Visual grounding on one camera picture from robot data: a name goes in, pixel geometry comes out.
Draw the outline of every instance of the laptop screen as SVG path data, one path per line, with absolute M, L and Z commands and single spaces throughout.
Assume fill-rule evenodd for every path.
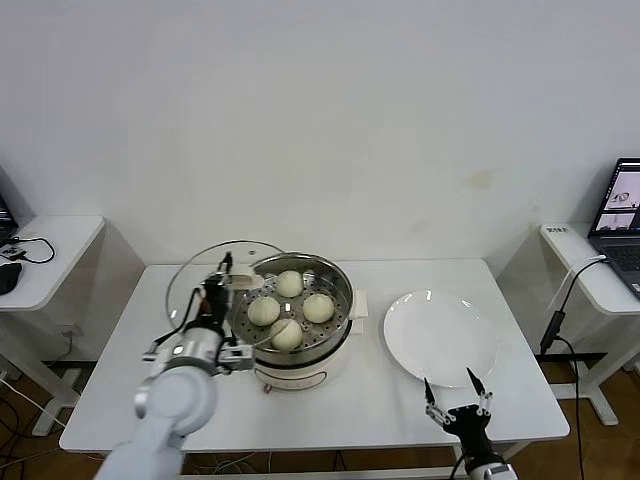
M 589 235 L 628 233 L 640 233 L 640 158 L 618 160 Z

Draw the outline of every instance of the robotic arm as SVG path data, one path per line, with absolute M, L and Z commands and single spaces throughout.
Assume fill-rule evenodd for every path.
M 144 355 L 153 366 L 134 399 L 141 420 L 133 439 L 111 452 L 96 479 L 175 479 L 184 460 L 181 449 L 186 436 L 206 425 L 215 411 L 211 377 L 253 368 L 253 348 L 233 335 L 227 337 L 223 329 L 234 288 L 232 263 L 228 253 L 218 271 L 200 285 L 198 313 L 184 326 L 179 345 L 157 353 L 168 334 Z
M 445 432 L 460 439 L 465 469 L 471 480 L 518 480 L 511 465 L 493 450 L 485 433 L 491 420 L 489 407 L 493 393 L 487 392 L 480 379 L 468 368 L 467 373 L 478 394 L 477 405 L 465 405 L 445 412 L 436 404 L 436 398 L 425 378 L 425 413 Z
M 211 377 L 234 371 L 251 370 L 253 347 L 225 334 L 223 323 L 229 311 L 231 291 L 254 288 L 251 270 L 237 269 L 227 253 L 216 273 L 211 274 L 192 293 L 199 297 L 194 320 L 156 339 L 143 360 L 153 362 L 150 376 L 134 398 L 140 418 L 131 441 L 118 445 L 102 464 L 97 480 L 173 480 L 184 461 L 182 446 L 187 435 L 206 425 L 216 407 L 216 388 Z M 157 351 L 176 333 L 182 340 L 173 349 Z M 493 451 L 485 427 L 491 419 L 489 405 L 493 394 L 486 392 L 478 378 L 468 370 L 479 396 L 478 405 L 443 411 L 425 378 L 426 414 L 446 432 L 460 438 L 471 480 L 517 480 L 510 465 Z

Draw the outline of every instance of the laptop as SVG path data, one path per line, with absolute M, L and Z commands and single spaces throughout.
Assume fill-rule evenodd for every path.
M 589 241 L 640 298 L 640 158 L 618 160 Z
M 9 238 L 18 230 L 18 223 L 9 211 L 9 207 L 0 197 L 0 241 Z

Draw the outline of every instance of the computer mouse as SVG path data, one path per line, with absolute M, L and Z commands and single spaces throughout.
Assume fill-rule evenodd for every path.
M 4 265 L 0 265 L 0 295 L 9 293 L 16 288 L 21 271 L 21 263 L 5 263 Z

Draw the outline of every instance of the steamed bun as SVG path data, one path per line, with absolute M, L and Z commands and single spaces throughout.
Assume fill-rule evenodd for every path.
M 300 295 L 303 286 L 302 275 L 293 270 L 287 270 L 278 275 L 276 292 L 283 297 L 293 298 Z
M 316 293 L 302 304 L 304 318 L 312 323 L 324 323 L 333 316 L 333 301 L 327 295 Z
M 274 323 L 270 334 L 273 335 L 276 332 L 278 333 L 271 339 L 271 344 L 283 352 L 290 352 L 302 342 L 302 328 L 298 322 L 290 318 Z
M 271 325 L 280 315 L 280 304 L 271 297 L 260 297 L 249 305 L 249 321 L 259 327 Z

